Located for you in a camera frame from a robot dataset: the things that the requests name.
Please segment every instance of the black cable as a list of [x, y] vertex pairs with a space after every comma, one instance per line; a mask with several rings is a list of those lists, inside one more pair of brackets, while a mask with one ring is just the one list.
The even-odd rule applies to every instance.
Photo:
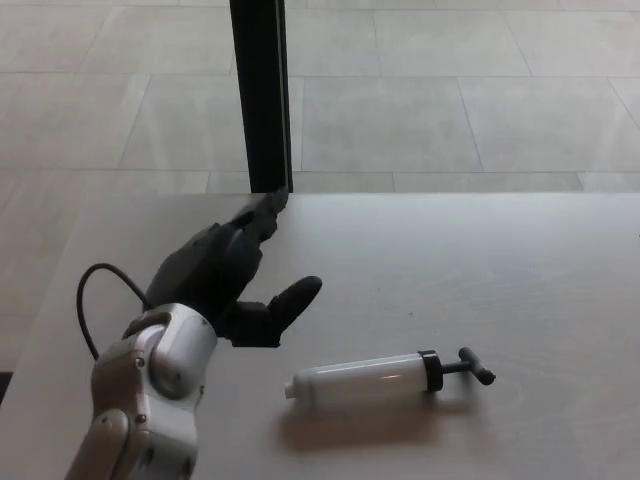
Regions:
[[110, 263], [96, 263], [95, 265], [91, 265], [86, 272], [82, 274], [80, 277], [80, 282], [78, 282], [78, 291], [76, 292], [76, 311], [78, 313], [78, 323], [80, 324], [80, 330], [82, 331], [82, 336], [84, 337], [85, 342], [87, 342], [87, 347], [89, 347], [89, 351], [91, 351], [91, 355], [94, 360], [98, 360], [98, 350], [96, 349], [95, 344], [93, 343], [93, 339], [89, 334], [89, 330], [87, 329], [87, 321], [84, 318], [84, 306], [82, 304], [82, 299], [84, 297], [84, 287], [87, 284], [87, 280], [93, 272], [96, 270], [109, 270], [111, 273], [115, 274], [122, 280], [127, 286], [131, 289], [133, 293], [140, 299], [142, 304], [144, 305], [145, 310], [149, 310], [153, 308], [149, 303], [147, 298], [145, 297], [142, 290], [134, 283], [129, 276], [120, 270], [118, 267], [111, 265]]

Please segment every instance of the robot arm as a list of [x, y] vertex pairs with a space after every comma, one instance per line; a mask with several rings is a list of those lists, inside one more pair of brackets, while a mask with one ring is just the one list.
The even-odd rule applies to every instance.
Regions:
[[195, 410], [216, 343], [210, 323], [184, 305], [134, 320], [95, 364], [93, 421], [66, 479], [188, 479]]
[[135, 319], [96, 361], [93, 420], [67, 480], [190, 477], [194, 414], [217, 338], [236, 347], [278, 347], [322, 286], [319, 278], [305, 277], [268, 305], [238, 301], [287, 199], [286, 190], [267, 194], [165, 259], [145, 295], [159, 306]]

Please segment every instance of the table surface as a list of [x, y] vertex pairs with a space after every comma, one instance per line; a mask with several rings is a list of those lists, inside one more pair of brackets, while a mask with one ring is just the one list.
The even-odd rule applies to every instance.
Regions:
[[[0, 409], [0, 478], [63, 478], [91, 416], [74, 295], [92, 263], [148, 285], [245, 196], [117, 198], [81, 216]], [[294, 195], [243, 298], [324, 287], [279, 349], [220, 342], [193, 476], [214, 479], [631, 479], [640, 471], [640, 195]], [[96, 275], [99, 349], [139, 305]], [[469, 345], [498, 376], [436, 398], [303, 415], [299, 368]]]

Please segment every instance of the tiled floor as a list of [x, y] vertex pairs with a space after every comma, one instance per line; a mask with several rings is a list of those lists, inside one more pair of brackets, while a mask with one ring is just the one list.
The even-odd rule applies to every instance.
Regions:
[[[640, 0], [288, 0], [297, 191], [640, 190]], [[83, 199], [245, 192], [228, 0], [0, 0], [0, 369]]]

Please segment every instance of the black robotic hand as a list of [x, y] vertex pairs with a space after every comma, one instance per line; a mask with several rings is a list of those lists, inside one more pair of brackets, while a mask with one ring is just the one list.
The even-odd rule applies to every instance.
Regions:
[[236, 347], [278, 347], [282, 332], [313, 301], [322, 281], [305, 277], [269, 305], [238, 297], [258, 271], [260, 244], [276, 231], [288, 195], [284, 189], [267, 194], [230, 222], [196, 234], [162, 263], [146, 293], [149, 303], [193, 308]]

